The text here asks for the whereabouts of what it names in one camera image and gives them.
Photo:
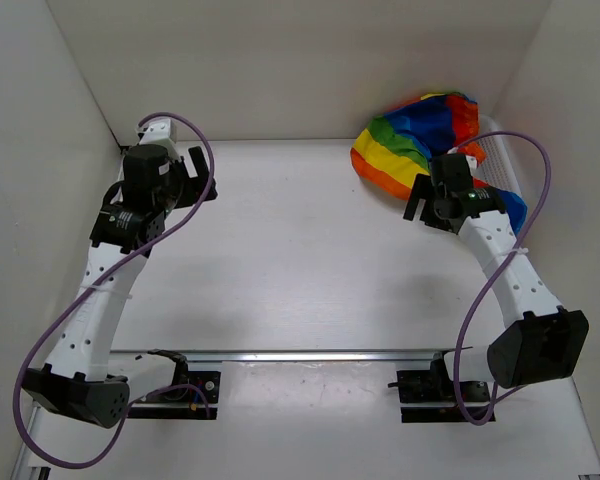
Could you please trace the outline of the rainbow striped shorts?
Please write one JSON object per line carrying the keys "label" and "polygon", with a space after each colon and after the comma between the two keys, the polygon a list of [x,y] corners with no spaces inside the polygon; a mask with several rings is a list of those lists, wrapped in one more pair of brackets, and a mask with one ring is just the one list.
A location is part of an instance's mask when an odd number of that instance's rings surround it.
{"label": "rainbow striped shorts", "polygon": [[385,193],[407,201],[429,161],[458,148],[479,166],[489,154],[471,139],[480,133],[478,103],[460,92],[429,93],[375,116],[355,140],[355,172]]}

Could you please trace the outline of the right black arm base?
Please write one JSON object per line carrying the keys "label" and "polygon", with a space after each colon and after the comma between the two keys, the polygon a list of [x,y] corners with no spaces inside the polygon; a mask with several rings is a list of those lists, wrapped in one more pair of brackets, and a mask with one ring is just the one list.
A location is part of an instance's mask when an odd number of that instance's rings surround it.
{"label": "right black arm base", "polygon": [[[399,370],[396,379],[387,384],[396,390],[403,424],[462,423],[466,419],[457,406],[453,384],[425,370]],[[465,407],[475,418],[488,410],[491,393],[485,382],[461,382],[460,392]]]}

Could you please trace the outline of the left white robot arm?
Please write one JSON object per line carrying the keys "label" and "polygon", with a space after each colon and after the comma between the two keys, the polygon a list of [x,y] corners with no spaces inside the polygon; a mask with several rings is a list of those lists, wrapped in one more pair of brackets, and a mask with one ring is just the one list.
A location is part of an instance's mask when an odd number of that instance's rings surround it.
{"label": "left white robot arm", "polygon": [[190,377],[183,355],[151,350],[112,367],[109,354],[130,290],[146,265],[149,243],[165,232],[175,209],[217,196],[201,147],[185,157],[167,145],[129,148],[122,177],[103,196],[90,233],[80,293],[60,338],[40,368],[27,368],[22,389],[48,411],[97,425],[115,426],[143,387],[166,399],[186,395]]}

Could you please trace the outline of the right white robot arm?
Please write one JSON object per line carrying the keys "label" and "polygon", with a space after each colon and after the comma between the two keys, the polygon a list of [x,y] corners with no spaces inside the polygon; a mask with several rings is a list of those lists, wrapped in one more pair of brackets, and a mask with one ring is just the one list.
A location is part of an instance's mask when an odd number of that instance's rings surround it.
{"label": "right white robot arm", "polygon": [[419,174],[405,217],[421,206],[421,221],[457,235],[478,261],[501,310],[504,330],[487,346],[444,355],[445,365],[429,375],[429,387],[450,400],[466,381],[493,382],[512,389],[571,376],[589,332],[580,310],[568,310],[548,289],[517,244],[505,202],[493,187],[458,191],[434,186]]}

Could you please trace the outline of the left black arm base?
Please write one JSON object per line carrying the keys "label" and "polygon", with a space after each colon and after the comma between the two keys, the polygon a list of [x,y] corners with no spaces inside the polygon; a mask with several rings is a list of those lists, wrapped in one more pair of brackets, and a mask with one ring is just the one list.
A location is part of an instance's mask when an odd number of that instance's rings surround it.
{"label": "left black arm base", "polygon": [[182,388],[150,395],[136,402],[130,419],[142,420],[216,420],[219,407],[221,372],[218,365],[190,364],[176,385],[191,384],[195,389]]}

